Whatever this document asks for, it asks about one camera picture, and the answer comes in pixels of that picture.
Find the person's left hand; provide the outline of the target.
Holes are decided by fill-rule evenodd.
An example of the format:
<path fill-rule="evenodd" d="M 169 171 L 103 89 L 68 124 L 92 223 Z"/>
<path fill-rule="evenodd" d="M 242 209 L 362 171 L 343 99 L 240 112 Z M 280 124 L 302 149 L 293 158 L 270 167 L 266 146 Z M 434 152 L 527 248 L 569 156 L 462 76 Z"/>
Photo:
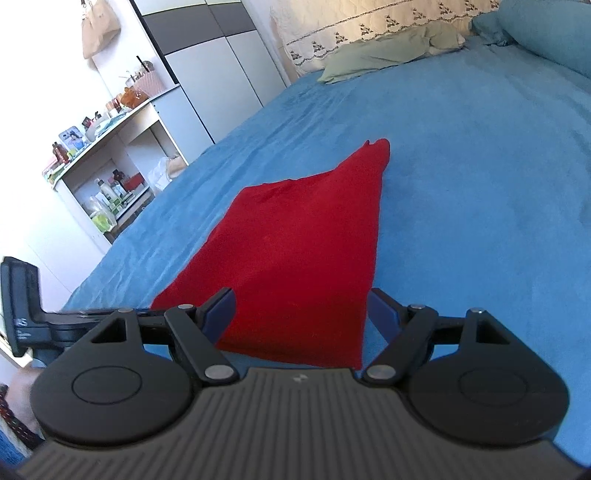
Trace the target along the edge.
<path fill-rule="evenodd" d="M 41 368 L 31 366 L 19 369 L 6 394 L 6 401 L 14 416 L 34 433 L 39 433 L 40 427 L 31 408 L 30 395 L 34 382 L 42 372 Z"/>

